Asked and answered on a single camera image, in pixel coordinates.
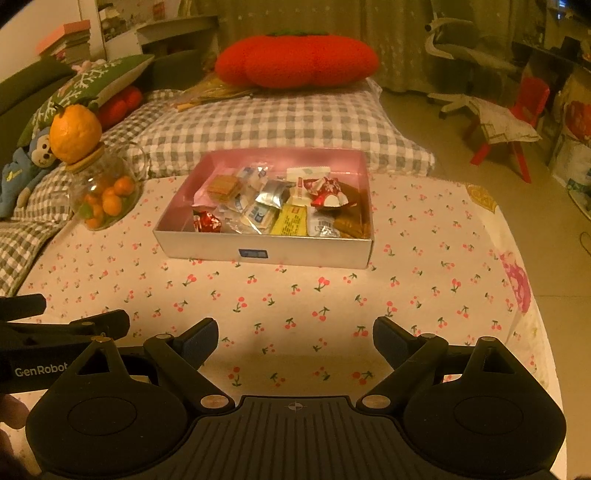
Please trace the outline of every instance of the metal screw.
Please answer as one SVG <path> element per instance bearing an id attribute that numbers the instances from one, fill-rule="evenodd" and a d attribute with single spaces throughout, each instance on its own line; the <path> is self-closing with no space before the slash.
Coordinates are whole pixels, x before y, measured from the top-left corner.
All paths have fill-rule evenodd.
<path id="1" fill-rule="evenodd" d="M 380 410 L 390 405 L 390 399 L 388 397 L 384 397 L 383 395 L 368 395 L 367 397 L 364 397 L 363 400 L 361 400 L 361 403 L 363 403 L 363 405 L 365 405 L 367 408 Z"/>
<path id="2" fill-rule="evenodd" d="M 211 410 L 224 408 L 229 403 L 230 401 L 223 395 L 208 395 L 207 397 L 203 397 L 201 399 L 201 405 L 203 405 L 205 408 L 210 408 Z"/>

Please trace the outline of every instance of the ribbed black plate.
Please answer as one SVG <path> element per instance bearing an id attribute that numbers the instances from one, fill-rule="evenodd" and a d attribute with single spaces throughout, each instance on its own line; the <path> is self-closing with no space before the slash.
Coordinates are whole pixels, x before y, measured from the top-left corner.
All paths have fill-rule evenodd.
<path id="1" fill-rule="evenodd" d="M 229 414 L 201 418 L 161 464 L 125 480 L 462 478 L 426 462 L 391 420 L 360 414 L 345 397 L 244 397 Z M 543 471 L 524 478 L 555 480 Z"/>

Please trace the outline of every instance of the yellow snack package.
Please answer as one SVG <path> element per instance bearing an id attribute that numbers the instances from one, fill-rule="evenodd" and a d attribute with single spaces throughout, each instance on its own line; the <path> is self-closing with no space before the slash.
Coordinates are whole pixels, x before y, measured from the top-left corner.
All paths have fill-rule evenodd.
<path id="1" fill-rule="evenodd" d="M 306 236 L 306 207 L 285 205 L 273 225 L 271 235 Z"/>

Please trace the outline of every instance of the glass teapot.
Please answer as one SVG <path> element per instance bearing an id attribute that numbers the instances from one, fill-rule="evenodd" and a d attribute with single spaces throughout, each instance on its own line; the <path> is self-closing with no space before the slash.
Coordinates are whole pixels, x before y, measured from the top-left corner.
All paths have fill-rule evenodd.
<path id="1" fill-rule="evenodd" d="M 145 177 L 148 161 L 144 150 L 131 144 L 141 151 L 143 159 L 138 175 L 129 160 L 119 155 L 122 147 L 112 150 L 102 142 L 87 157 L 66 166 L 72 176 L 70 208 L 89 230 L 110 227 L 127 215 L 139 199 L 139 181 Z"/>

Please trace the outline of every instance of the green sofa backrest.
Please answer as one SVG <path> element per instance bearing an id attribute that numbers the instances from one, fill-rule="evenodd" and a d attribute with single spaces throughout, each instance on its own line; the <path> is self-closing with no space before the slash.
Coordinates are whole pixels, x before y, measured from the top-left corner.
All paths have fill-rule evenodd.
<path id="1" fill-rule="evenodd" d="M 76 72 L 54 58 L 39 60 L 0 83 L 0 171 L 12 161 L 31 115 Z"/>

